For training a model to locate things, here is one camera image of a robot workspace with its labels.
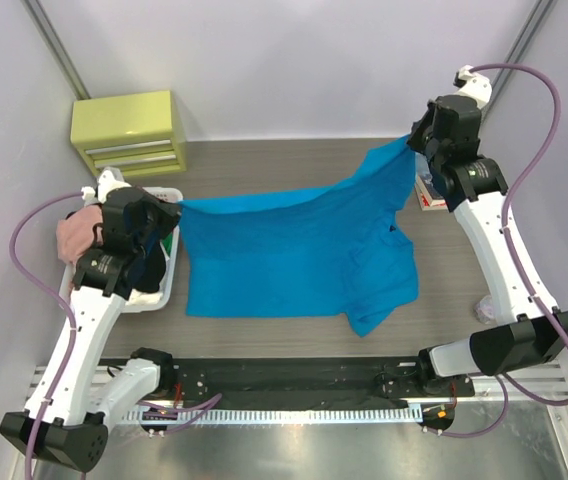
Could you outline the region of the blue t shirt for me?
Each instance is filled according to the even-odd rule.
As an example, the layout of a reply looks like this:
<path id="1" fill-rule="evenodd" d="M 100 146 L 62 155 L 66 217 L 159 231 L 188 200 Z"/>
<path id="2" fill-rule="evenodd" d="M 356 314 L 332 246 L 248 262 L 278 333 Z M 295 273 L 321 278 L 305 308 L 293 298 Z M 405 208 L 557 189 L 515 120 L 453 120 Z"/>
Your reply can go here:
<path id="1" fill-rule="evenodd" d="M 366 336 L 415 301 L 412 241 L 397 215 L 414 186 L 405 139 L 371 149 L 333 185 L 182 202 L 195 317 L 345 315 Z"/>

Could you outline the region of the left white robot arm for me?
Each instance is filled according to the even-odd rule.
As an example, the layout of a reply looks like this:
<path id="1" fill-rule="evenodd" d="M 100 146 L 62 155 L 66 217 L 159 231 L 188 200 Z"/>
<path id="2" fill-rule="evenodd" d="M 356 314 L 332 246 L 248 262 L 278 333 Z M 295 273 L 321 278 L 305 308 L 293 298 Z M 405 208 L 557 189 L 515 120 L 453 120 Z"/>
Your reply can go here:
<path id="1" fill-rule="evenodd" d="M 78 192 L 102 215 L 88 249 L 52 290 L 18 259 L 20 221 L 9 241 L 17 270 L 51 296 L 65 314 L 50 360 L 22 410 L 7 412 L 0 434 L 24 456 L 86 474 L 101 459 L 117 422 L 144 397 L 168 392 L 176 375 L 170 354 L 134 351 L 122 372 L 100 389 L 93 377 L 118 318 L 162 309 L 173 290 L 183 194 L 170 187 L 85 187 Z"/>

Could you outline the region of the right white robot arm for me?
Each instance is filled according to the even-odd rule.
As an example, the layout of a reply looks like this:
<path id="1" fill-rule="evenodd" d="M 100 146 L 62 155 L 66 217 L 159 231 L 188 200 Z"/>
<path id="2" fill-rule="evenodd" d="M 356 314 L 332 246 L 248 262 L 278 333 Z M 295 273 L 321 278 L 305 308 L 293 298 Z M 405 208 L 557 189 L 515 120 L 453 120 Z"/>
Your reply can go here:
<path id="1" fill-rule="evenodd" d="M 568 335 L 568 310 L 557 306 L 528 253 L 518 259 L 510 254 L 510 245 L 523 242 L 505 204 L 508 186 L 501 170 L 478 152 L 481 120 L 475 100 L 440 96 L 429 102 L 407 141 L 426 157 L 436 191 L 473 247 L 497 322 L 467 339 L 422 350 L 421 359 L 440 378 L 494 376 L 548 363 L 564 348 L 553 326 Z"/>

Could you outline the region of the pink garment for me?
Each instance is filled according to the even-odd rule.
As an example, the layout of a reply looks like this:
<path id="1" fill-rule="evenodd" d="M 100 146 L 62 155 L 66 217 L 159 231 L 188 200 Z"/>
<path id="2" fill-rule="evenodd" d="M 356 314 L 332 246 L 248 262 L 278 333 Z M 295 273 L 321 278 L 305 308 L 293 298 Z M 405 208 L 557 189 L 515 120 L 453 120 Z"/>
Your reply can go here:
<path id="1" fill-rule="evenodd" d="M 58 258 L 65 264 L 75 265 L 91 246 L 102 245 L 102 228 L 93 231 L 93 227 L 102 222 L 102 209 L 97 204 L 83 207 L 60 220 L 56 228 Z"/>

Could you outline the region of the blue paperback book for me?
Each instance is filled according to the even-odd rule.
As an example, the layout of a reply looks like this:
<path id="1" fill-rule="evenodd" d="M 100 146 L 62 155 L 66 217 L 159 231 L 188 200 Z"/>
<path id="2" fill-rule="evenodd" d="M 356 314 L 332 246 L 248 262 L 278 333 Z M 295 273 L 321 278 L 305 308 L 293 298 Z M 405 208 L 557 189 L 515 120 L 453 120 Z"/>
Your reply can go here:
<path id="1" fill-rule="evenodd" d="M 435 189 L 433 183 L 433 176 L 429 170 L 426 158 L 416 153 L 416 181 L 420 190 L 428 199 L 429 202 L 441 202 L 444 200 L 443 196 Z"/>

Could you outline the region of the black garment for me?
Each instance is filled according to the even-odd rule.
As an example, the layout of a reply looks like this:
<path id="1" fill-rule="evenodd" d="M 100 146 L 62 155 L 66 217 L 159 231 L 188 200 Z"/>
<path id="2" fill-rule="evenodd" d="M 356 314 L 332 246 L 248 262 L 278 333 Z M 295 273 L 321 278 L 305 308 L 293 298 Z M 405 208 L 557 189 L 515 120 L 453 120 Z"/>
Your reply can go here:
<path id="1" fill-rule="evenodd" d="M 160 290 L 160 283 L 166 272 L 166 261 L 161 247 L 156 247 L 145 263 L 145 272 L 138 279 L 134 289 L 146 293 Z"/>

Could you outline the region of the white garment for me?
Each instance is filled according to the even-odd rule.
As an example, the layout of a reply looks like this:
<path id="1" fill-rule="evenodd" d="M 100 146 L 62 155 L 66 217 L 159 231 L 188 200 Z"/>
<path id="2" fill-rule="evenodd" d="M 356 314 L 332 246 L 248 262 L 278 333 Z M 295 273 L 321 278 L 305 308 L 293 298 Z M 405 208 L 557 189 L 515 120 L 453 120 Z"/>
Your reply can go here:
<path id="1" fill-rule="evenodd" d="M 154 293 L 141 292 L 133 289 L 127 301 L 128 305 L 156 305 L 162 300 L 163 292 Z"/>

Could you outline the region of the white laundry basket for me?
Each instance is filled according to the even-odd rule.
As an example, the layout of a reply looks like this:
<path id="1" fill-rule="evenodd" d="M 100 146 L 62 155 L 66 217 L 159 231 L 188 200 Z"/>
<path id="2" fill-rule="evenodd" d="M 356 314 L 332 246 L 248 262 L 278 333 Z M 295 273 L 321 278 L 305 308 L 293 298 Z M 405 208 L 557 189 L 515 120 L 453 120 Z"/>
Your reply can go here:
<path id="1" fill-rule="evenodd" d="M 182 193 L 175 188 L 150 187 L 143 188 L 151 195 L 169 203 L 179 203 L 183 200 Z M 125 299 L 124 313 L 140 313 L 155 311 L 163 308 L 168 302 L 172 290 L 173 274 L 177 259 L 179 240 L 179 225 L 169 234 L 173 235 L 171 258 L 167 258 L 162 240 L 151 250 L 109 250 L 103 243 L 101 246 L 90 247 L 80 257 L 76 268 L 68 265 L 65 269 L 63 282 L 60 286 L 60 296 L 71 304 L 80 295 L 95 289 L 97 296 L 111 299 Z M 162 300 L 156 305 L 128 305 L 127 301 L 138 279 L 145 272 L 145 263 L 156 247 L 161 247 L 166 261 L 166 272 L 160 283 L 163 292 Z"/>

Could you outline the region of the yellow green drawer cabinet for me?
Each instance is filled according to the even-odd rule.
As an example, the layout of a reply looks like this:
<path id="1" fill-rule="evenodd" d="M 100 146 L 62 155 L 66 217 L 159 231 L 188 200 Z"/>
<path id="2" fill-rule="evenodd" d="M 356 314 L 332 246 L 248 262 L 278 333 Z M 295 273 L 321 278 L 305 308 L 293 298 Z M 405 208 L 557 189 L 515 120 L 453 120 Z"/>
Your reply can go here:
<path id="1" fill-rule="evenodd" d="M 186 137 L 169 90 L 78 100 L 70 141 L 91 173 L 126 178 L 187 170 Z"/>

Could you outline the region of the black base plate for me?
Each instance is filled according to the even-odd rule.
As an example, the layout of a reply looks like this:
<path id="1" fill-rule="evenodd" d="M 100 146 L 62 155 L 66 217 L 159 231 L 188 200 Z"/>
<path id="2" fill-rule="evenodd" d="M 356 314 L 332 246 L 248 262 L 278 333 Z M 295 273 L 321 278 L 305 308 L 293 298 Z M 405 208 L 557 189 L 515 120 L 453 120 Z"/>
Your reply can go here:
<path id="1" fill-rule="evenodd" d="M 475 394 L 468 376 L 437 378 L 415 356 L 176 358 L 173 365 L 182 398 L 189 401 L 213 394 L 225 400 L 322 393 L 389 399 Z"/>

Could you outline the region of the aluminium frame rail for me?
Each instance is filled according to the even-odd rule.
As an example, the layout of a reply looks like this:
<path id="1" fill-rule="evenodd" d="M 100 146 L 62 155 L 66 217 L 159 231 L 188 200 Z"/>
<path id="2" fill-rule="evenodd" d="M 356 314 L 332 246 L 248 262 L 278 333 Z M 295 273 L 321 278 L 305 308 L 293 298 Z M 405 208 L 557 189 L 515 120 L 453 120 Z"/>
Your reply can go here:
<path id="1" fill-rule="evenodd" d="M 450 401 L 457 398 L 459 401 L 466 401 L 473 398 L 487 398 L 489 400 L 499 400 L 504 394 L 508 394 L 513 400 L 523 399 L 522 390 L 527 389 L 532 393 L 546 397 L 548 399 L 561 399 L 568 395 L 568 382 L 560 368 L 556 363 L 550 363 L 513 373 L 510 379 L 501 377 L 494 379 L 482 375 L 468 376 L 472 381 L 475 394 L 471 398 L 457 398 L 454 395 L 437 398 L 412 398 L 412 399 L 389 399 L 389 398 L 373 398 L 363 394 L 357 394 L 350 397 L 344 393 L 329 394 L 322 393 L 320 396 L 311 396 L 309 394 L 294 395 L 283 400 L 275 400 L 271 397 L 259 397 L 257 399 L 241 399 L 233 397 L 230 400 L 222 399 L 220 406 L 223 409 L 231 410 L 328 410 L 328 409 L 376 409 L 385 405 L 398 405 L 402 402 L 418 403 L 418 402 L 436 402 L 443 400 Z M 196 405 L 213 395 L 201 397 L 195 401 L 182 398 L 181 386 L 176 383 L 177 375 L 172 383 L 166 385 L 159 393 L 157 398 L 165 399 L 172 394 L 178 395 L 181 402 L 191 406 Z"/>

